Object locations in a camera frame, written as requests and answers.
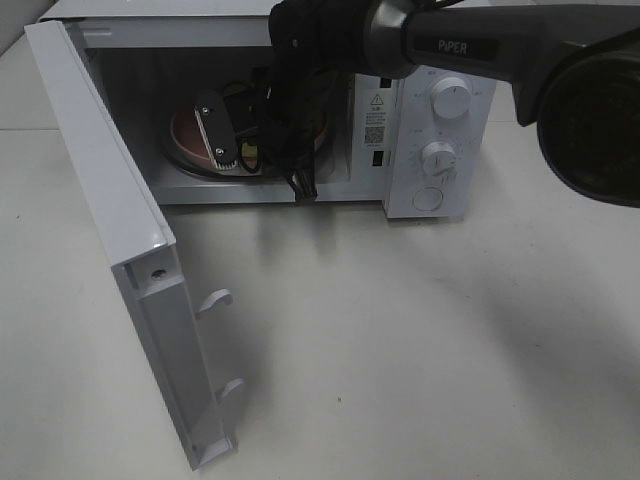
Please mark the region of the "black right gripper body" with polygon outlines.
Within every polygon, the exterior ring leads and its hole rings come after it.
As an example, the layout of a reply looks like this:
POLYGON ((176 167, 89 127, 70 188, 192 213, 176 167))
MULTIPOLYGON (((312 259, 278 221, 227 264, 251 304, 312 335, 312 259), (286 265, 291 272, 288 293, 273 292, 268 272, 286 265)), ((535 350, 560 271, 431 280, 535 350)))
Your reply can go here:
POLYGON ((342 71, 360 66, 368 1, 280 1, 269 13, 273 58, 251 113, 260 156, 297 201, 317 198, 314 117, 325 112, 342 71))

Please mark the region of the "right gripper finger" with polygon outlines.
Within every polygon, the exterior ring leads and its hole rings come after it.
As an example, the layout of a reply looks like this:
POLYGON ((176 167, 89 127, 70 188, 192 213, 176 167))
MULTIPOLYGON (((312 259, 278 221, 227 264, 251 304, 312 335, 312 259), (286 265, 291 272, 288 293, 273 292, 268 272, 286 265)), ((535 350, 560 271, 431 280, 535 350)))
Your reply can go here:
POLYGON ((222 171, 235 168, 238 145, 224 98, 215 91, 202 91, 196 97, 194 112, 212 166, 222 171))

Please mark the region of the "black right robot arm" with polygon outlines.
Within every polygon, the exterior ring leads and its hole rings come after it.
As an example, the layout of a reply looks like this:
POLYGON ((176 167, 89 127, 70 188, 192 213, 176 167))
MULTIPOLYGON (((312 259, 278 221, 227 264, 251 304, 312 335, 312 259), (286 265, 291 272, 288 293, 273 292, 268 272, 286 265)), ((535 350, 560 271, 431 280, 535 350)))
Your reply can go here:
POLYGON ((249 133, 293 190, 316 196, 313 123, 341 72, 403 79, 421 66, 510 84, 555 175, 593 200, 639 204, 639 9, 466 8, 458 1, 282 1, 249 133))

